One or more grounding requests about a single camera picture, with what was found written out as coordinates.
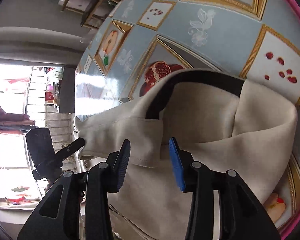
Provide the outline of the cream jacket with black trim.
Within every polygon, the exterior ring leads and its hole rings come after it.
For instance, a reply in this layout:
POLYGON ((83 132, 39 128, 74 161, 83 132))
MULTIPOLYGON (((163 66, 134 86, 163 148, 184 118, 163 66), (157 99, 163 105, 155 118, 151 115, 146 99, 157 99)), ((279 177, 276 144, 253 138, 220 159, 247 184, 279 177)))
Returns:
POLYGON ((175 182, 168 153, 174 137, 208 168, 236 170, 260 202, 282 177, 298 120, 284 96, 244 80, 234 95, 197 82, 204 70, 174 72, 144 96, 74 120, 85 140, 81 160, 106 158, 131 143, 122 189, 108 197, 113 231, 122 239, 183 239, 191 195, 175 182))

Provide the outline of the metal window railing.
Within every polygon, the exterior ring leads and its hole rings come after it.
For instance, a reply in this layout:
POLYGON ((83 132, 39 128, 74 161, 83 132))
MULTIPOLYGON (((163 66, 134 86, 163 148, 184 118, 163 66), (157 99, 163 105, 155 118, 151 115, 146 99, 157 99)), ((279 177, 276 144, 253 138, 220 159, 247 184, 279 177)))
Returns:
POLYGON ((50 130, 54 150, 63 149, 72 141, 72 114, 59 113, 59 91, 64 68, 33 67, 25 103, 25 113, 36 126, 50 130))

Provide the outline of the dark grey cabinet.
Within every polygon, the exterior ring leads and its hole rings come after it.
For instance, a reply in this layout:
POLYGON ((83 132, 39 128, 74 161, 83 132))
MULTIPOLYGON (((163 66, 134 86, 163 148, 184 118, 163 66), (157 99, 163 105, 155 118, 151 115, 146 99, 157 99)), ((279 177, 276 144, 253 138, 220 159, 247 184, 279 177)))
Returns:
POLYGON ((65 67, 59 91, 59 113, 75 112, 75 68, 65 67))

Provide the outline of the wooden chair with dark seat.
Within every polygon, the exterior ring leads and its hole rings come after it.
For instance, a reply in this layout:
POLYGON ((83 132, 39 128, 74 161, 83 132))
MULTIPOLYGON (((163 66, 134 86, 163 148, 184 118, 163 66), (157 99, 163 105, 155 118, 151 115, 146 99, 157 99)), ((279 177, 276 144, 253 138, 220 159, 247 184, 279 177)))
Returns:
POLYGON ((82 27, 97 30, 121 0, 59 0, 61 11, 81 15, 82 27))

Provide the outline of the fruit pattern tablecloth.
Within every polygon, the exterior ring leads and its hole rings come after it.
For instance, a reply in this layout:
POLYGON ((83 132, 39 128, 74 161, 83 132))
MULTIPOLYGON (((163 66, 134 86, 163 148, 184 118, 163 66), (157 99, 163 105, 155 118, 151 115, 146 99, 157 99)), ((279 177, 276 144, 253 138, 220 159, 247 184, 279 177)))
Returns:
MULTIPOLYGON (((300 50, 276 29, 271 0, 122 0, 78 64, 75 112, 85 119, 145 94, 150 82, 181 67, 209 68, 258 81, 300 104, 300 50)), ((292 152, 276 193, 283 230, 300 207, 300 166, 292 152)))

